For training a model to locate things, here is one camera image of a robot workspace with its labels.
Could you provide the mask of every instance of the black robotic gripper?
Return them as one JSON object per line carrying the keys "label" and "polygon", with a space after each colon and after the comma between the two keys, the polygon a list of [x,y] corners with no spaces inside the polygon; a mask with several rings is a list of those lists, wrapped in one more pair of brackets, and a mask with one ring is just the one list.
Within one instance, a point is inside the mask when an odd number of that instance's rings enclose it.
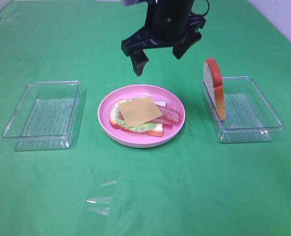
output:
{"label": "black robotic gripper", "polygon": [[173,47],[180,59],[202,35],[206,20],[204,15],[192,12],[194,0],[147,0],[148,8],[144,26],[121,42],[121,49],[131,57],[133,70],[142,75],[149,61],[143,49]]}

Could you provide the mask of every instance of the bread slice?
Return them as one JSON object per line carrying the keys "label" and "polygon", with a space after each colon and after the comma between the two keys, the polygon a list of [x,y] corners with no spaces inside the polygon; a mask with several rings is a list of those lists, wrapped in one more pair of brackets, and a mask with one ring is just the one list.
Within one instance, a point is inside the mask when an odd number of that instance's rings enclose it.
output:
{"label": "bread slice", "polygon": [[223,77],[220,67],[214,58],[209,58],[204,62],[204,83],[219,114],[220,120],[225,120]]}
{"label": "bread slice", "polygon": [[[122,99],[122,100],[117,101],[112,106],[112,108],[110,110],[109,122],[113,128],[121,129],[125,132],[147,134],[147,135],[156,136],[156,137],[162,137],[164,135],[164,127],[163,127],[163,124],[161,124],[161,123],[158,123],[158,125],[154,129],[152,129],[150,131],[146,131],[146,132],[135,132],[135,131],[126,129],[126,128],[122,127],[121,125],[119,125],[116,121],[116,117],[118,115],[119,103],[122,103],[122,102],[126,102],[126,99]],[[155,102],[155,103],[158,105],[161,105],[161,106],[166,106],[166,102]]]}

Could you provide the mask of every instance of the green tablecloth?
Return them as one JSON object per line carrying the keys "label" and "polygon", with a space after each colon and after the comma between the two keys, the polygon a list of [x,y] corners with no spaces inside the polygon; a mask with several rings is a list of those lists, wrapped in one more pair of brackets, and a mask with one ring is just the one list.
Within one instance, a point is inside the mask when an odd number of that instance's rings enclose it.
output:
{"label": "green tablecloth", "polygon": [[[212,1],[200,42],[180,60],[171,48],[146,50],[136,77],[120,43],[146,8],[13,1],[0,13],[0,235],[291,236],[291,44],[247,1]],[[195,12],[205,9],[195,1]],[[201,94],[210,57],[223,76],[254,78],[285,123],[279,138],[219,142]],[[86,94],[75,144],[14,152],[1,133],[26,84],[65,80]],[[103,132],[99,103],[131,84],[182,100],[187,118],[172,141],[136,149]]]}

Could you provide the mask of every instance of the bread crust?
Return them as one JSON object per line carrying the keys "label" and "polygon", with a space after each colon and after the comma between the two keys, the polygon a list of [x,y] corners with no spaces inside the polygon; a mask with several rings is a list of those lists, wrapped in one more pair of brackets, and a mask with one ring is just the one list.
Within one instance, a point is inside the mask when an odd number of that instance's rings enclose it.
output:
{"label": "bread crust", "polygon": [[[225,98],[224,98],[224,88],[223,88],[223,77],[220,71],[220,67],[217,61],[214,58],[209,58],[205,61],[204,66],[208,66],[209,71],[211,73],[212,82],[213,82],[213,93],[215,98],[215,107],[219,114],[220,120],[225,120]],[[206,73],[204,74],[204,80],[210,80],[207,77]]]}

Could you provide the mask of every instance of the clear plastic container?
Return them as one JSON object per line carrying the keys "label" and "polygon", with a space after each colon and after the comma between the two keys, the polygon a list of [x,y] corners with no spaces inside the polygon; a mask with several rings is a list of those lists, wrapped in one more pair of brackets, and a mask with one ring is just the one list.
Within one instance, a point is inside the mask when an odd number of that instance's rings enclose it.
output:
{"label": "clear plastic container", "polygon": [[79,81],[28,84],[2,134],[15,151],[72,145],[80,104]]}
{"label": "clear plastic container", "polygon": [[271,141],[275,131],[284,128],[270,103],[248,76],[224,77],[226,120],[221,121],[204,81],[203,93],[222,143]]}

